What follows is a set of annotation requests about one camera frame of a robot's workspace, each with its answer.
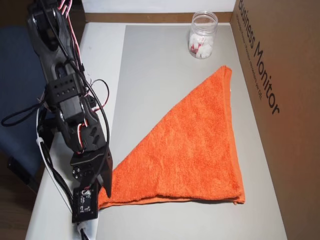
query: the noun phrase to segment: white wall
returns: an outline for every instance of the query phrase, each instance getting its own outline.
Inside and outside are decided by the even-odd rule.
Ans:
[[[82,0],[86,13],[232,12],[236,0]]]

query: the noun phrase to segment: glass jar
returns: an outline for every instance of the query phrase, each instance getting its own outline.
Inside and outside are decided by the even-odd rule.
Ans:
[[[193,15],[189,35],[189,52],[197,59],[210,57],[218,28],[218,18],[209,11]]]

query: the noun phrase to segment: wooden wall trim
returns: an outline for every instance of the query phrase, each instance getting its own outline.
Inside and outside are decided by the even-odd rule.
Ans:
[[[215,12],[219,23],[230,23],[232,12]],[[94,23],[191,23],[193,12],[183,13],[86,13],[87,22]]]

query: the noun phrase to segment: white cable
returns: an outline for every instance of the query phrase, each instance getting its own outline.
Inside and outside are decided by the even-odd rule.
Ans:
[[[42,151],[42,148],[41,148],[41,143],[44,143],[44,140],[43,140],[42,137],[39,136],[39,133],[38,133],[38,118],[39,118],[39,109],[38,109],[37,112],[36,112],[36,129],[37,129],[37,130],[36,130],[36,136],[37,136],[36,143],[38,144],[38,146],[39,146],[39,148],[40,148],[41,156],[42,156],[43,162],[44,162],[44,164],[45,164],[46,170],[48,171],[48,173],[49,173],[49,175],[50,175],[50,177],[51,177],[51,179],[52,179],[52,181],[53,181],[56,189],[59,191],[59,193],[60,193],[62,199],[64,200],[66,206],[68,207],[70,213],[72,213],[72,208],[71,208],[71,206],[70,206],[70,204],[69,204],[69,201],[68,201],[68,198],[67,198],[66,193],[63,191],[63,189],[62,189],[62,188],[60,187],[60,185],[57,183],[57,181],[56,181],[56,179],[55,179],[55,177],[54,177],[51,169],[49,168],[49,166],[48,166],[48,164],[47,164],[47,162],[46,162],[46,160],[45,160],[45,155],[44,155],[44,153],[43,153],[43,151]]]

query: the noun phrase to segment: white cotton balls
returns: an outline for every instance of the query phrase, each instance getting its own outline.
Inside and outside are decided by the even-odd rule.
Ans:
[[[197,59],[206,59],[210,57],[214,45],[214,38],[212,35],[200,36],[191,33],[189,37],[189,51],[195,54]]]

